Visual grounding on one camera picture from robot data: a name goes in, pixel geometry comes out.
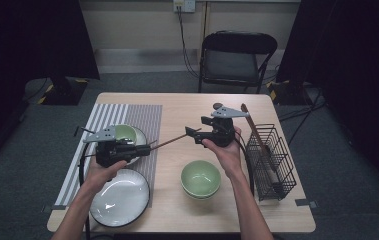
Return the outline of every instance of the small green bowl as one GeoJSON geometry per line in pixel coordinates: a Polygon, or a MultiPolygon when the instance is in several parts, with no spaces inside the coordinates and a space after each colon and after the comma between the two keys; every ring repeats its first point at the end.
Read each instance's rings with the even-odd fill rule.
{"type": "Polygon", "coordinates": [[[197,160],[183,168],[180,179],[187,194],[197,199],[206,199],[219,189],[221,175],[213,164],[197,160]]]}
{"type": "Polygon", "coordinates": [[[132,140],[136,144],[136,136],[136,130],[130,125],[119,124],[115,126],[115,139],[117,140],[127,138],[132,140]]]}

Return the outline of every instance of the metal basket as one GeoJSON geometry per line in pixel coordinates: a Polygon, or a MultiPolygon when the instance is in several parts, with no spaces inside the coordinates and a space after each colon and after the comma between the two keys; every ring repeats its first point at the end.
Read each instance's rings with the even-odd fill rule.
{"type": "Polygon", "coordinates": [[[250,177],[253,178],[251,181],[255,182],[260,201],[281,200],[296,185],[292,173],[294,168],[292,159],[284,140],[279,137],[273,124],[256,125],[256,130],[267,152],[262,152],[257,138],[251,133],[245,147],[250,177]]]}

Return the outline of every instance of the wooden table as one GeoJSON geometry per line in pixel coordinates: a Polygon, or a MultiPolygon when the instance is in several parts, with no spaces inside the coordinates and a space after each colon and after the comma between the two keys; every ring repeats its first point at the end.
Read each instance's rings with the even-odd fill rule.
{"type": "MultiPolygon", "coordinates": [[[[162,105],[159,143],[185,133],[185,126],[211,131],[201,123],[201,116],[210,117],[214,103],[240,110],[245,103],[256,124],[275,124],[284,138],[274,106],[267,95],[250,94],[182,94],[182,93],[102,93],[96,103],[109,104],[157,104],[162,105]]],[[[245,118],[234,118],[234,125],[242,129],[242,137],[248,141],[250,128],[245,118]]],[[[283,200],[264,200],[260,209],[275,233],[309,233],[315,222],[309,206],[297,206],[296,199],[305,199],[305,193],[296,169],[293,170],[297,185],[283,200]]],[[[122,228],[99,225],[91,217],[93,232],[239,232],[238,215],[232,186],[215,155],[191,137],[158,149],[152,207],[134,223],[122,228]],[[186,195],[180,185],[183,167],[194,160],[207,160],[221,171],[219,191],[208,200],[195,200],[186,195]]],[[[53,210],[48,229],[56,231],[66,210],[53,210]]]]}

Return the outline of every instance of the black chair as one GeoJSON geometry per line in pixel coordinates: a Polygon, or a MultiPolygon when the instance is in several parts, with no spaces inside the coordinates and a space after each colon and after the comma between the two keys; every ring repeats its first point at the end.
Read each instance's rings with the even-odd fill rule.
{"type": "Polygon", "coordinates": [[[264,33],[219,31],[208,35],[202,42],[198,92],[205,82],[244,86],[244,91],[257,87],[259,93],[276,49],[276,40],[264,33]]]}

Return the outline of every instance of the placemat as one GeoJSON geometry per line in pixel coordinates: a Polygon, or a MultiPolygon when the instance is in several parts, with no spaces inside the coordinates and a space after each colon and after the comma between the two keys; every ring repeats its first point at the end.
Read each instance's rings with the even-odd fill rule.
{"type": "MultiPolygon", "coordinates": [[[[132,105],[132,104],[95,104],[90,114],[89,120],[85,126],[94,132],[106,128],[110,125],[128,124],[139,128],[145,135],[147,143],[158,140],[161,124],[161,105],[132,105]]],[[[91,133],[84,132],[81,141],[74,154],[70,168],[68,169],[61,191],[55,202],[55,207],[68,206],[74,199],[79,189],[79,161],[84,148],[83,139],[86,139],[91,133]]],[[[96,144],[89,146],[86,154],[95,153],[96,144]]],[[[86,158],[85,174],[87,173],[90,157],[86,158]]],[[[141,157],[138,161],[130,166],[132,169],[141,173],[148,181],[150,188],[150,201],[148,207],[152,206],[152,196],[155,182],[155,167],[157,162],[157,149],[153,150],[149,156],[141,157]]]]}

